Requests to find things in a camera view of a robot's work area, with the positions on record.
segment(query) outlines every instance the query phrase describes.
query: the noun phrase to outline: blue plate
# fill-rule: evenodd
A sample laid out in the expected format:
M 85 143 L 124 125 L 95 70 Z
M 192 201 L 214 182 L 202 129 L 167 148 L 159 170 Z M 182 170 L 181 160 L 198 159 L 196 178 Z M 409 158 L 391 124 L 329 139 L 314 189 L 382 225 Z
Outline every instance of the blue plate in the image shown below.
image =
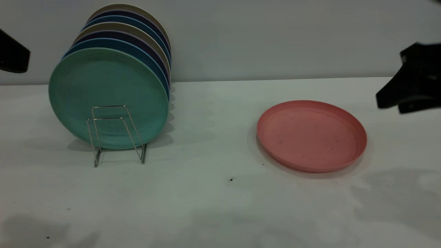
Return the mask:
M 63 56 L 66 57 L 71 53 L 74 53 L 76 51 L 86 49 L 86 48 L 110 48 L 110 49 L 116 49 L 121 52 L 127 53 L 132 55 L 133 57 L 139 59 L 142 61 L 147 67 L 149 67 L 159 78 L 159 80 L 162 83 L 162 86 L 165 89 L 165 92 L 167 93 L 167 99 L 170 99 L 169 96 L 169 87 L 167 82 L 167 77 L 165 76 L 164 72 L 161 70 L 160 66 L 156 63 L 156 61 L 146 52 L 141 50 L 139 47 L 136 47 L 135 45 L 130 44 L 129 42 L 112 39 L 112 38 L 96 38 L 91 39 L 87 41 L 80 42 L 73 47 L 69 49 L 69 51 Z
M 167 48 L 169 51 L 171 51 L 171 46 L 168 42 L 167 37 L 164 35 L 163 32 L 161 32 L 161 30 L 158 28 L 158 26 L 155 25 L 154 22 L 152 22 L 152 20 L 150 20 L 149 18 L 133 12 L 133 11 L 128 11 L 128 10 L 122 10 L 122 9 L 118 9 L 118 10 L 110 10 L 110 11 L 105 11 L 102 12 L 94 17 L 92 17 L 88 22 L 91 22 L 93 20 L 96 20 L 98 18 L 101 17 L 105 17 L 105 16 L 110 16 L 110 15 L 121 15 L 121 16 L 126 16 L 126 17 L 130 17 L 133 19 L 136 19 L 142 23 L 144 23 L 145 25 L 147 25 L 150 29 L 152 29 L 153 31 L 155 31 L 155 33 L 157 33 L 159 35 L 159 37 L 164 41 L 164 43 L 167 45 Z
M 170 64 L 172 63 L 172 57 L 170 55 L 170 48 L 165 44 L 165 42 L 164 42 L 165 38 L 164 39 L 161 38 L 161 36 L 157 32 L 155 32 L 150 26 L 148 26 L 145 23 L 143 23 L 143 22 L 141 22 L 139 20 L 136 20 L 134 18 L 127 17 L 127 16 L 122 16 L 122 15 L 107 15 L 107 16 L 103 16 L 103 17 L 99 17 L 99 18 L 93 19 L 92 21 L 90 21 L 89 23 L 87 23 L 84 26 L 83 30 L 88 28 L 88 27 L 90 27 L 90 26 L 92 26 L 92 25 L 95 25 L 95 24 L 98 24 L 98 23 L 106 23 L 106 22 L 125 23 L 125 24 L 132 25 L 134 27 L 137 27 L 137 28 L 141 29 L 142 31 L 146 32 L 163 49 L 164 53 L 166 54 L 166 56 L 168 58 L 168 62 Z
M 74 46 L 78 43 L 81 43 L 83 41 L 96 39 L 96 38 L 113 38 L 113 39 L 129 42 L 129 43 L 141 48 L 144 52 L 149 54 L 156 61 L 156 63 L 159 65 L 159 67 L 161 67 L 161 70 L 167 76 L 167 82 L 170 84 L 170 78 L 168 77 L 169 74 L 165 68 L 165 63 L 161 60 L 161 58 L 158 56 L 156 51 L 153 48 L 151 48 L 147 43 L 145 43 L 144 41 L 142 41 L 138 37 L 133 36 L 131 34 L 119 32 L 119 31 L 108 31 L 108 30 L 93 32 L 93 33 L 90 33 L 88 35 L 81 37 L 79 40 L 75 41 L 75 43 L 72 46 Z

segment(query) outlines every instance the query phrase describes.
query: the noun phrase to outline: gray wall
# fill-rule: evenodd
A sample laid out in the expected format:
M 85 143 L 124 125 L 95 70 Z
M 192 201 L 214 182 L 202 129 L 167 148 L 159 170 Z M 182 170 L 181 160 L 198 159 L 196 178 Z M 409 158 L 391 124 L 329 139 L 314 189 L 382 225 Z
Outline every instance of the gray wall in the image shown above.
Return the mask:
M 398 53 L 441 41 L 430 0 L 127 0 L 172 41 L 174 81 L 393 75 Z M 47 83 L 105 0 L 1 0 L 0 28 L 31 50 L 25 74 L 0 84 Z

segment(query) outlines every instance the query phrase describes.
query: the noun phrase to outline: teal plate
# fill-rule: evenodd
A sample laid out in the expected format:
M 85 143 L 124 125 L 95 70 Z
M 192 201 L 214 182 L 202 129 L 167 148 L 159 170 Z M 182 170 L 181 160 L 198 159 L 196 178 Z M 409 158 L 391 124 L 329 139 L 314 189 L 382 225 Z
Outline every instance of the teal plate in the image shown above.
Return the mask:
M 168 115 L 167 94 L 161 81 L 140 60 L 108 48 L 87 48 L 63 58 L 49 82 L 49 99 L 60 122 L 90 143 L 87 119 L 93 106 L 126 105 L 142 143 L 153 140 Z M 140 142 L 125 108 L 95 109 L 95 118 L 123 117 L 137 146 Z M 97 120 L 102 148 L 133 147 L 123 121 Z M 92 139 L 98 145 L 93 121 Z

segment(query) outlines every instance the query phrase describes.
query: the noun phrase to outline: pink plate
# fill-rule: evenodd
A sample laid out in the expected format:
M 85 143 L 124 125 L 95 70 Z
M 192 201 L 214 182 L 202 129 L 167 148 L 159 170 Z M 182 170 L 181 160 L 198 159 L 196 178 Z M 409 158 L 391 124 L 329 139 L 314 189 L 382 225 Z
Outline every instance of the pink plate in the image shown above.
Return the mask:
M 271 107 L 259 119 L 257 136 L 280 163 L 314 173 L 349 166 L 367 145 L 366 131 L 354 116 L 319 101 L 287 101 Z

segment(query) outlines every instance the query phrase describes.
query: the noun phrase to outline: plate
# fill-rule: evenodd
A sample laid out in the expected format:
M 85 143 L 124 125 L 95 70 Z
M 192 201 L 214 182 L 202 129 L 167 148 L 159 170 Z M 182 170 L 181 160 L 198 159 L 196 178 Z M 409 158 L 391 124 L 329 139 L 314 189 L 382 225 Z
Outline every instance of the plate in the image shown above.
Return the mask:
M 136 36 L 119 31 L 98 31 L 83 36 L 81 39 L 77 40 L 73 45 L 96 38 L 112 38 L 112 39 L 122 40 L 139 47 L 155 60 L 157 65 L 163 71 L 164 76 L 167 76 L 168 85 L 170 85 L 170 77 L 169 77 L 170 74 L 167 71 L 164 62 L 161 60 L 161 58 L 158 56 L 158 54 L 155 52 L 153 48 L 151 48 L 147 43 L 143 42 L 141 39 L 139 39 Z
M 169 87 L 167 77 L 164 72 L 161 70 L 160 66 L 156 63 L 156 61 L 146 52 L 144 52 L 139 47 L 130 44 L 129 42 L 112 39 L 112 38 L 96 38 L 90 39 L 87 41 L 80 42 L 74 46 L 72 46 L 69 51 L 64 55 L 64 57 L 68 56 L 71 53 L 79 51 L 81 49 L 93 48 L 93 47 L 102 47 L 102 48 L 110 48 L 116 49 L 121 52 L 132 55 L 133 57 L 139 59 L 143 62 L 147 67 L 149 67 L 155 74 L 158 76 L 159 80 L 162 83 L 166 93 L 167 99 L 169 99 Z
M 122 16 L 122 15 L 103 16 L 103 17 L 100 17 L 100 18 L 97 18 L 97 19 L 94 19 L 94 20 L 90 21 L 89 23 L 87 23 L 84 26 L 83 29 L 88 28 L 88 27 L 90 27 L 92 25 L 95 25 L 95 24 L 98 24 L 98 23 L 107 23 L 107 22 L 116 22 L 116 23 L 129 24 L 129 25 L 137 27 L 137 28 L 141 29 L 142 31 L 146 32 L 163 49 L 163 51 L 167 55 L 169 63 L 172 63 L 172 60 L 171 60 L 172 58 L 171 58 L 171 55 L 170 55 L 170 48 L 164 43 L 164 39 L 155 30 L 151 29 L 151 27 L 149 27 L 145 23 L 143 23 L 143 22 L 141 22 L 139 20 L 136 20 L 134 18 L 127 17 L 127 16 Z
M 324 173 L 362 156 L 367 135 L 345 110 L 319 101 L 288 101 L 265 111 L 257 125 L 265 150 L 294 169 Z
M 155 138 L 166 123 L 168 100 L 155 73 L 137 58 L 108 48 L 89 48 L 63 58 L 52 73 L 49 99 L 60 122 L 90 143 L 86 120 L 93 106 L 126 105 L 142 143 Z M 96 118 L 123 117 L 136 145 L 141 145 L 124 108 L 97 109 Z M 120 120 L 98 120 L 100 144 L 107 149 L 133 147 Z M 93 124 L 93 143 L 97 139 Z
M 99 14 L 101 14 L 103 12 L 112 11 L 112 10 L 131 11 L 133 13 L 136 13 L 136 14 L 141 15 L 144 18 L 148 19 L 149 21 L 151 21 L 162 32 L 162 34 L 165 36 L 165 39 L 167 40 L 168 44 L 170 45 L 170 39 L 168 38 L 167 32 L 165 31 L 163 26 L 159 23 L 159 21 L 156 18 L 154 18 L 151 14 L 146 12 L 145 10 L 143 10 L 141 8 L 138 8 L 138 7 L 135 7 L 133 5 L 128 5 L 128 4 L 111 4 L 111 5 L 102 7 L 99 10 L 97 10 L 95 13 L 93 13 L 90 16 L 89 20 L 87 20 L 87 22 L 89 22 L 90 20 L 96 18 L 97 15 L 99 15 Z
M 90 26 L 90 27 L 84 29 L 83 31 L 81 31 L 81 33 L 75 39 L 74 43 L 76 43 L 79 39 L 81 39 L 82 37 L 84 37 L 90 33 L 99 32 L 99 31 L 103 31 L 103 30 L 113 30 L 113 31 L 119 31 L 119 32 L 131 34 L 131 35 L 134 35 L 134 36 L 140 38 L 145 43 L 149 44 L 149 46 L 151 46 L 155 50 L 155 52 L 158 54 L 158 56 L 161 57 L 161 60 L 166 64 L 166 67 L 168 69 L 168 74 L 170 77 L 170 63 L 168 62 L 167 56 L 165 55 L 163 49 L 159 46 L 159 44 L 151 36 L 149 36 L 146 32 L 142 31 L 141 29 L 139 29 L 137 27 L 134 27 L 134 26 L 131 26 L 128 24 L 124 24 L 124 23 L 99 23 L 99 24 L 95 24 L 95 25 Z

